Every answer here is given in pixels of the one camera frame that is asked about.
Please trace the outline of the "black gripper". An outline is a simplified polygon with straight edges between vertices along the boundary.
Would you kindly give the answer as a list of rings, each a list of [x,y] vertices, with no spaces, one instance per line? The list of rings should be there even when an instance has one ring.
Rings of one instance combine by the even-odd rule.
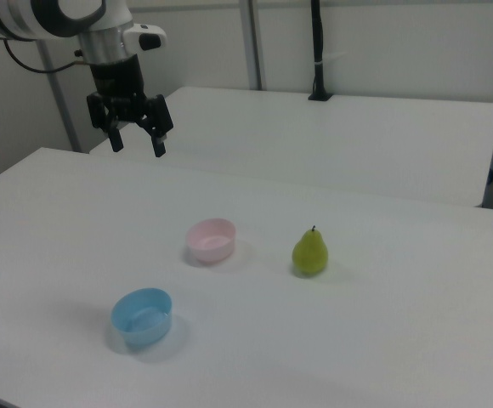
[[[96,91],[87,96],[94,128],[102,130],[114,152],[123,149],[119,122],[135,122],[149,135],[155,157],[166,153],[167,133],[173,129],[165,98],[147,98],[139,57],[108,64],[90,65]]]

